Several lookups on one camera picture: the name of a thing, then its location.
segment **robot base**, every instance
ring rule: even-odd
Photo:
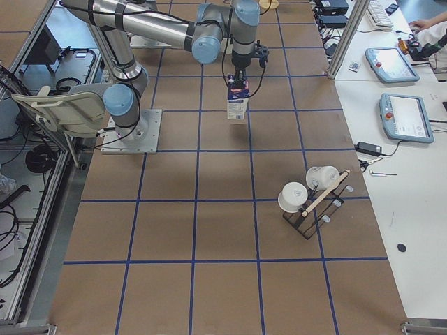
[[[141,138],[137,140],[123,142],[116,141],[101,147],[103,154],[155,154],[156,148],[159,143],[159,133],[161,125],[161,110],[141,110],[141,117],[147,121],[149,125],[147,131]],[[107,127],[115,127],[115,123],[112,118],[109,119]],[[118,136],[116,132],[107,132],[104,136],[104,143],[117,140]]]

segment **white cup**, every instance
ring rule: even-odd
[[[304,185],[291,182],[282,188],[278,195],[278,204],[287,213],[296,213],[307,200],[307,189]]]
[[[333,166],[314,166],[306,174],[306,184],[313,190],[325,190],[340,176],[340,172]]]

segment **keyboard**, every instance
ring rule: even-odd
[[[368,5],[367,16],[374,29],[393,30],[393,21],[390,20],[385,8],[377,0],[371,0]]]

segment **beige chair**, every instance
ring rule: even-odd
[[[36,115],[36,122],[49,131],[61,131],[77,168],[80,163],[70,136],[91,138],[101,129],[105,107],[103,100],[93,92],[48,96],[44,86],[37,96],[12,94],[11,97]]]

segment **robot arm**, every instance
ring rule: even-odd
[[[101,53],[118,80],[131,80],[142,71],[124,32],[190,51],[202,64],[212,63],[219,55],[222,39],[231,37],[238,79],[244,77],[252,58],[262,58],[261,63],[267,59],[266,48],[256,43],[259,6],[254,0],[233,0],[231,7],[201,4],[197,22],[150,10],[145,0],[64,0],[61,4],[98,27],[95,37],[103,41]]]

